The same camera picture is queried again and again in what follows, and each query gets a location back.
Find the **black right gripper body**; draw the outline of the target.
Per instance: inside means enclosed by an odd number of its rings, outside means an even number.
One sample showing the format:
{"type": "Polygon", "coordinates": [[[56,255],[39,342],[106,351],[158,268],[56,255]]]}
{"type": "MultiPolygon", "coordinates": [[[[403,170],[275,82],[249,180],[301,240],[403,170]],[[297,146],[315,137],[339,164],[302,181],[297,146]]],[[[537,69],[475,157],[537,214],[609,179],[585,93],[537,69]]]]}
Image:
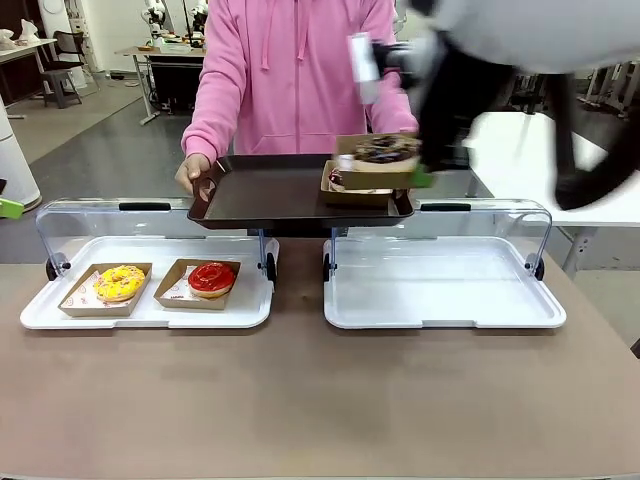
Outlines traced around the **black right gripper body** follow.
{"type": "Polygon", "coordinates": [[[464,53],[444,32],[437,34],[437,46],[418,117],[420,163],[428,173],[469,167],[462,142],[474,120],[494,106],[515,74],[511,65],[464,53]]]}

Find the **person's right hand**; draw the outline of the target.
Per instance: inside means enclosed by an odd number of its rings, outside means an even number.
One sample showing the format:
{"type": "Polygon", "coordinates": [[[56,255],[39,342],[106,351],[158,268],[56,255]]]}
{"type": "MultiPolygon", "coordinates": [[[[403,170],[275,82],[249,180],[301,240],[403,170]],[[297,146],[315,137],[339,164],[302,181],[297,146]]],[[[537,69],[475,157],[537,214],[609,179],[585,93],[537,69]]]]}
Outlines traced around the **person's right hand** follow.
{"type": "Polygon", "coordinates": [[[202,173],[208,171],[210,167],[211,163],[205,155],[199,153],[190,154],[185,157],[178,167],[175,180],[189,194],[193,194],[194,182],[202,173]]]}

